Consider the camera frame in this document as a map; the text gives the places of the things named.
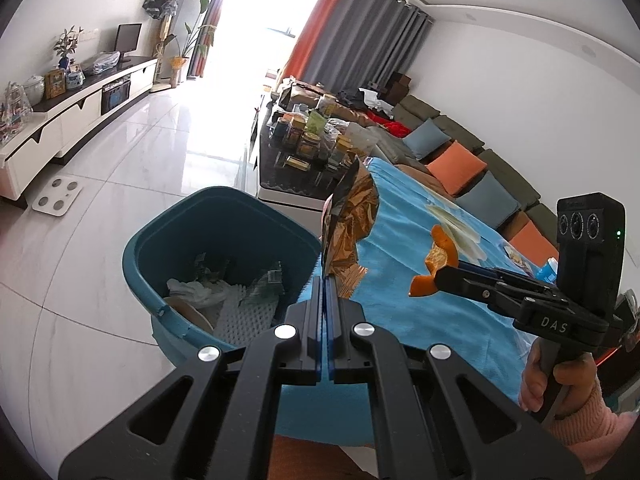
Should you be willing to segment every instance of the person's arm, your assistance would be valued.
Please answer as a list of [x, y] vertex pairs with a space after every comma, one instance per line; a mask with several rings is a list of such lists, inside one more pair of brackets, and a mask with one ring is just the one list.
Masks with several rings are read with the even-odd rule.
[[[547, 379], [539, 366], [540, 346], [536, 341], [522, 373], [519, 401], [524, 410], [542, 407]], [[590, 354], [554, 368], [560, 384], [571, 386], [550, 432], [573, 451], [587, 474], [604, 467], [618, 450], [636, 421], [635, 413], [613, 413], [602, 399], [597, 368]]]

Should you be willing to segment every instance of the silver screw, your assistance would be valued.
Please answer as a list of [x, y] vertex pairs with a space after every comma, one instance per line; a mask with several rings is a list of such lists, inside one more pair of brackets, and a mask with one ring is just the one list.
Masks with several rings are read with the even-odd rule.
[[291, 325], [280, 325], [276, 327], [274, 334], [278, 339], [291, 339], [296, 335], [296, 327]]
[[358, 323], [353, 327], [353, 331], [362, 337], [369, 337], [376, 329], [369, 323]]
[[440, 361], [444, 361], [451, 357], [451, 348], [446, 345], [434, 345], [429, 350], [434, 359], [439, 359]]
[[201, 361], [204, 361], [206, 363], [215, 361], [220, 357], [220, 350], [218, 350], [215, 346], [205, 346], [198, 352], [198, 357]]

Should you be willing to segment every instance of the pink sleeve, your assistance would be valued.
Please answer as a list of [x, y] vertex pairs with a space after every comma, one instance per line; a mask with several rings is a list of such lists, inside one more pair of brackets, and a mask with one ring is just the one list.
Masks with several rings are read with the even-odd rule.
[[556, 420], [551, 433], [578, 456], [588, 475], [605, 466], [626, 439], [636, 417], [636, 413], [613, 413], [597, 383], [587, 403], [573, 415]]

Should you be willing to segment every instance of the black countertop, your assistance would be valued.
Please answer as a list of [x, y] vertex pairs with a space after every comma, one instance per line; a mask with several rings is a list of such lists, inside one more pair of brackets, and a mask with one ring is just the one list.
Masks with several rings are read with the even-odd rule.
[[69, 99], [74, 94], [81, 92], [85, 88], [91, 85], [95, 85], [96, 83], [99, 83], [100, 81], [103, 81], [113, 75], [116, 75], [118, 72], [122, 72], [127, 68], [132, 68], [137, 65], [142, 65], [143, 63], [152, 61], [153, 59], [155, 58], [145, 57], [145, 56], [130, 56], [129, 61], [125, 63], [118, 64], [114, 68], [105, 70], [104, 72], [98, 75], [91, 75], [87, 77], [84, 84], [80, 88], [74, 88], [73, 90], [69, 90], [63, 94], [60, 94], [58, 97], [54, 97], [53, 99], [46, 99], [44, 101], [39, 102], [33, 107], [33, 111], [38, 113], [46, 113], [52, 110], [53, 108], [55, 108], [56, 106], [58, 106], [59, 104], [62, 104], [65, 100]]
[[325, 201], [334, 192], [337, 180], [329, 171], [322, 171], [322, 165], [312, 164], [309, 171], [300, 171], [284, 166], [287, 156], [295, 153], [283, 150], [279, 142], [273, 142], [271, 135], [271, 116], [274, 103], [268, 103], [261, 110], [262, 127], [260, 137], [260, 186], [299, 196]]

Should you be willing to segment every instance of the ribbed cuff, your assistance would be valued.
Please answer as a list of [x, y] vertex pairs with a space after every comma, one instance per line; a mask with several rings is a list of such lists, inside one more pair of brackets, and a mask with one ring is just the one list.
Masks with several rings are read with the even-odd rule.
[[574, 446], [592, 440], [600, 430], [607, 413], [610, 413], [610, 409], [602, 399], [600, 382], [596, 381], [585, 405], [573, 415], [556, 420], [551, 425], [550, 432], [564, 446]]

